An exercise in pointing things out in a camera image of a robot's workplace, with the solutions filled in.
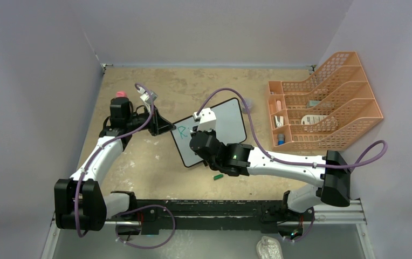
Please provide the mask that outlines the small whiteboard black frame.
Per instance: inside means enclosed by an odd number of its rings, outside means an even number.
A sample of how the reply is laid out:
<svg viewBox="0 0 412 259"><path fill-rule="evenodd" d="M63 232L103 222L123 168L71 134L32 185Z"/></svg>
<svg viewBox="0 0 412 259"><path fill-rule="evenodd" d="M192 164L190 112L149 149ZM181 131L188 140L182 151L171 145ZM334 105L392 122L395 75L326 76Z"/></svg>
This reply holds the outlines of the small whiteboard black frame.
<svg viewBox="0 0 412 259"><path fill-rule="evenodd" d="M224 144L241 143L247 139L241 104L238 98L230 98L211 107L216 116L216 136ZM174 122L171 131L176 148L185 167L192 167L202 159L190 149L190 130L198 125L192 116Z"/></svg>

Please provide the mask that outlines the green marker cap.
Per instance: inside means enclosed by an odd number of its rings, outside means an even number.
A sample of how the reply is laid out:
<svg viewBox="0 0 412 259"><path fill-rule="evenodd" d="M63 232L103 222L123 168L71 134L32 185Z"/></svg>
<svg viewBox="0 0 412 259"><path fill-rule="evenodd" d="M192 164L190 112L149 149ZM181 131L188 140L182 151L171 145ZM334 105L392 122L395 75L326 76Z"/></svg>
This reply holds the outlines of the green marker cap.
<svg viewBox="0 0 412 259"><path fill-rule="evenodd" d="M223 178L223 177L224 177L223 174L218 174L218 175L215 175L215 176L213 177L213 180L216 181L216 180L221 179L221 178Z"/></svg>

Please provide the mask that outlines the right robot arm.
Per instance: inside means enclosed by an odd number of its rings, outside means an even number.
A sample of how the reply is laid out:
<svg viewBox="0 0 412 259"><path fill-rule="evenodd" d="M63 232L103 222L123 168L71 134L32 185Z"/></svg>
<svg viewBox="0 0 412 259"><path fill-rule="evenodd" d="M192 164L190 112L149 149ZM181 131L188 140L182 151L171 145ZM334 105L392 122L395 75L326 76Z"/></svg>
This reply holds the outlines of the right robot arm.
<svg viewBox="0 0 412 259"><path fill-rule="evenodd" d="M228 176L270 175L306 183L285 193L280 212L288 220L320 204L350 205L351 173L348 169L334 168L340 158L338 152L299 156L267 152L248 144L225 145L214 131L193 133L189 147L211 170Z"/></svg>

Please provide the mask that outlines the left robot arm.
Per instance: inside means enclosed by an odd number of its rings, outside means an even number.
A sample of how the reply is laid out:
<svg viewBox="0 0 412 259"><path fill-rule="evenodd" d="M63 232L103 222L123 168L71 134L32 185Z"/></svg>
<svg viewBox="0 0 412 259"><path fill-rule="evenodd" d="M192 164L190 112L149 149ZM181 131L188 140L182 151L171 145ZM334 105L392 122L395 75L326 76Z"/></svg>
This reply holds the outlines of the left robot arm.
<svg viewBox="0 0 412 259"><path fill-rule="evenodd" d="M80 236L101 230L107 219L115 215L130 221L138 215L132 192L114 191L104 197L100 184L114 161L124 152L132 135L148 130L152 136L164 134L175 126L163 118L154 101L156 94L143 94L143 112L138 113L127 97L115 97L110 115L104 120L97 144L82 166L68 179L54 185L56 225L74 229Z"/></svg>

